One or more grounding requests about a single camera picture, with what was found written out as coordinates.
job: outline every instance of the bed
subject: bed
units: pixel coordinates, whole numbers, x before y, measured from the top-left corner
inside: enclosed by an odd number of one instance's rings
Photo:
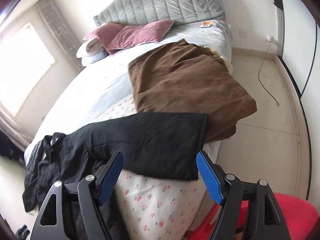
[[[108,21],[141,25],[166,18],[176,24],[163,41],[123,49],[87,66],[72,81],[26,149],[26,163],[36,143],[47,134],[68,134],[88,123],[134,114],[128,64],[147,51],[184,38],[188,43],[208,46],[231,61],[230,37],[220,0],[116,0],[94,20],[97,26]],[[215,24],[200,28],[200,23],[208,19],[215,19]],[[204,145],[214,163],[220,143]],[[117,201],[131,239],[181,239],[205,192],[201,179],[153,179],[126,170],[116,185]]]

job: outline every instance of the gray tufted headboard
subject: gray tufted headboard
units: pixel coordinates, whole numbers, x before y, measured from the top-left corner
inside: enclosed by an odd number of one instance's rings
[[[224,19],[220,0],[115,0],[93,18],[97,26],[106,22],[143,25],[171,19],[175,25]]]

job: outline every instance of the white wardrobe door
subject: white wardrobe door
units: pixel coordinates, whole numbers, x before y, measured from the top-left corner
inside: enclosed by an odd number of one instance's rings
[[[316,22],[301,0],[282,0],[284,46],[282,59],[302,93],[312,65]]]
[[[320,29],[313,67],[301,103],[306,115],[311,141],[311,186],[309,200],[320,211]]]

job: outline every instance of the red plastic object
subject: red plastic object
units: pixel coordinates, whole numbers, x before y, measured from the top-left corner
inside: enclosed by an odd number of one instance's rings
[[[316,208],[308,201],[294,196],[275,193],[275,197],[287,223],[291,240],[305,240],[319,218]],[[215,204],[200,226],[194,231],[188,231],[185,238],[188,240],[208,240],[214,227],[214,224],[210,225],[210,222],[218,208],[219,206]],[[243,201],[237,228],[244,226],[247,210],[248,201]]]

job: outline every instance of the silver bolt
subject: silver bolt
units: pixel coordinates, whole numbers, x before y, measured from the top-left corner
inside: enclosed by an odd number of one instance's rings
[[[92,180],[94,180],[94,176],[93,175],[88,175],[88,176],[85,177],[85,180],[92,181]]]
[[[53,185],[55,187],[60,187],[62,185],[62,182],[60,180],[57,180]]]
[[[259,183],[260,183],[261,186],[266,186],[266,185],[268,185],[268,183],[267,183],[264,179],[261,179],[261,180],[259,181]]]
[[[227,180],[234,180],[235,176],[233,174],[227,174],[226,178]]]

